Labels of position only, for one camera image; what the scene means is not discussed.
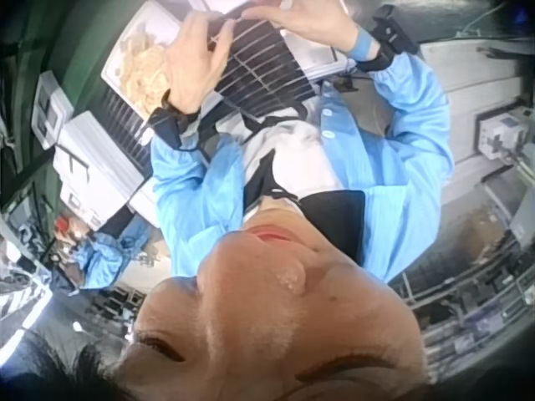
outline mouth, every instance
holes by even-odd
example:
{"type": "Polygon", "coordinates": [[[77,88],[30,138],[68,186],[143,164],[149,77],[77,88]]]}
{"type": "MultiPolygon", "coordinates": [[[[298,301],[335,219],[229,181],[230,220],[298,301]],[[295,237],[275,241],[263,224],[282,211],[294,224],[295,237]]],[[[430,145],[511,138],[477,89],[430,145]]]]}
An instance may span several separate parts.
{"type": "Polygon", "coordinates": [[[249,234],[253,234],[258,239],[269,242],[269,241],[289,241],[297,242],[302,244],[302,242],[297,238],[295,234],[291,231],[281,228],[279,226],[265,225],[265,226],[256,226],[246,230],[249,234]]]}

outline blue uniform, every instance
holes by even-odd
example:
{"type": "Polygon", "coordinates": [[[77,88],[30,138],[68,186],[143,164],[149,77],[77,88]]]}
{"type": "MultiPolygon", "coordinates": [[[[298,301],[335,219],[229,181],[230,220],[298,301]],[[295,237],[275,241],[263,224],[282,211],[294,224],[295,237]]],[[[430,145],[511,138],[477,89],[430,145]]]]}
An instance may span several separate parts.
{"type": "MultiPolygon", "coordinates": [[[[436,238],[441,187],[454,169],[450,108],[435,74],[417,57],[396,56],[388,69],[371,76],[395,110],[387,137],[360,129],[328,82],[321,88],[322,108],[329,110],[321,114],[321,131],[343,187],[365,194],[363,268],[388,282],[436,238]]],[[[194,135],[185,146],[195,142],[194,135]]],[[[223,135],[206,166],[199,152],[176,151],[155,138],[152,165],[173,275],[193,277],[216,242],[242,226],[242,150],[223,135]]]]}

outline blue shirt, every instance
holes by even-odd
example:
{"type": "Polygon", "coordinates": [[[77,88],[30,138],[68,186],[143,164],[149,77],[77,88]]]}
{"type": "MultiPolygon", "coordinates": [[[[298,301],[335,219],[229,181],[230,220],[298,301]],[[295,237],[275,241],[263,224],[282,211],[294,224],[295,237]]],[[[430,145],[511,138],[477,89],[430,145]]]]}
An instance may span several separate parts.
{"type": "MultiPolygon", "coordinates": [[[[344,188],[366,197],[363,268],[388,282],[436,238],[441,187],[454,169],[450,107],[435,74],[415,56],[396,56],[388,69],[371,76],[395,110],[387,137],[360,129],[329,82],[321,88],[322,108],[330,110],[321,114],[321,130],[325,153],[344,188]]],[[[185,145],[193,147],[195,141],[194,135],[185,145]]],[[[172,273],[193,277],[216,242],[242,226],[242,150],[222,135],[206,165],[199,152],[173,150],[155,137],[152,165],[172,273]]]]}
{"type": "Polygon", "coordinates": [[[149,235],[149,223],[135,215],[118,239],[96,232],[94,240],[82,241],[74,253],[74,259],[85,274],[85,283],[80,288],[94,290],[111,287],[141,252],[149,235]]]}

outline cheek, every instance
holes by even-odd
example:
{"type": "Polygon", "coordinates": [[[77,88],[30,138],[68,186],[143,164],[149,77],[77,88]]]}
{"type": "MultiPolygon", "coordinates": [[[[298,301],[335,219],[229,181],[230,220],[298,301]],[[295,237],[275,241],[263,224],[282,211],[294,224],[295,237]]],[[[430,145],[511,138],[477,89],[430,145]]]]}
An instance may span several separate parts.
{"type": "Polygon", "coordinates": [[[412,312],[364,272],[332,269],[301,310],[290,358],[295,369],[366,355],[420,373],[423,349],[412,312]]]}
{"type": "Polygon", "coordinates": [[[139,332],[165,332],[183,338],[192,334],[198,299],[187,283],[172,278],[162,282],[145,299],[135,322],[139,332]]]}

